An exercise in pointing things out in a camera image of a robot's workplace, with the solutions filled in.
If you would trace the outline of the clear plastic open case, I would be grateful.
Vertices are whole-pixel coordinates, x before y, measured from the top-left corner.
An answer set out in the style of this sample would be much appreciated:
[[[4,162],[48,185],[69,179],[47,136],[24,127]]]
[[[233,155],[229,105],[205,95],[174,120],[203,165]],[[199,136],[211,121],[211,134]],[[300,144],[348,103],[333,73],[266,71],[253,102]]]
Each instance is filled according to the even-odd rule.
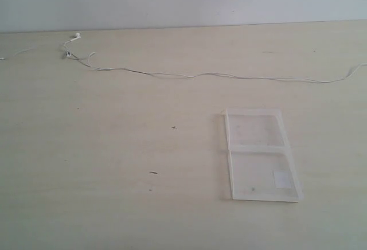
[[[281,111],[227,108],[223,116],[232,199],[302,200]]]

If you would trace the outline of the white wired earphones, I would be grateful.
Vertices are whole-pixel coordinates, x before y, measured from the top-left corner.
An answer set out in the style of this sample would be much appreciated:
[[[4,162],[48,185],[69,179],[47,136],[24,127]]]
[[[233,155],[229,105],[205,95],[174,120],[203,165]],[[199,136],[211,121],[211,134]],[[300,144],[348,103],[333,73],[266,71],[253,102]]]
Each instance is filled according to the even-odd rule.
[[[91,52],[89,55],[85,57],[79,57],[75,55],[69,45],[73,43],[74,41],[78,41],[80,39],[83,39],[80,32],[76,32],[73,36],[70,36],[67,41],[65,42],[58,42],[58,45],[60,47],[60,50],[63,51],[63,58],[67,58],[69,60],[75,60],[78,61],[80,64],[82,64],[85,67],[91,68],[95,71],[101,71],[101,72],[109,72],[109,71],[126,71],[126,72],[132,72],[137,73],[141,75],[147,75],[151,77],[156,77],[158,79],[195,79],[200,76],[217,76],[217,77],[223,77],[223,78],[229,78],[229,79],[238,79],[238,80],[273,80],[273,81],[283,81],[283,82],[300,82],[300,83],[312,83],[312,84],[329,84],[329,83],[336,83],[339,81],[344,81],[352,77],[361,67],[365,67],[366,63],[362,63],[356,66],[351,67],[347,74],[337,78],[335,80],[314,80],[306,77],[246,77],[246,76],[235,76],[228,73],[200,73],[197,75],[189,76],[189,75],[183,75],[183,74],[175,74],[175,73],[150,73],[150,72],[142,72],[142,71],[136,71],[133,69],[128,68],[98,68],[94,67],[90,64],[90,59],[92,56],[95,55],[95,52]]]

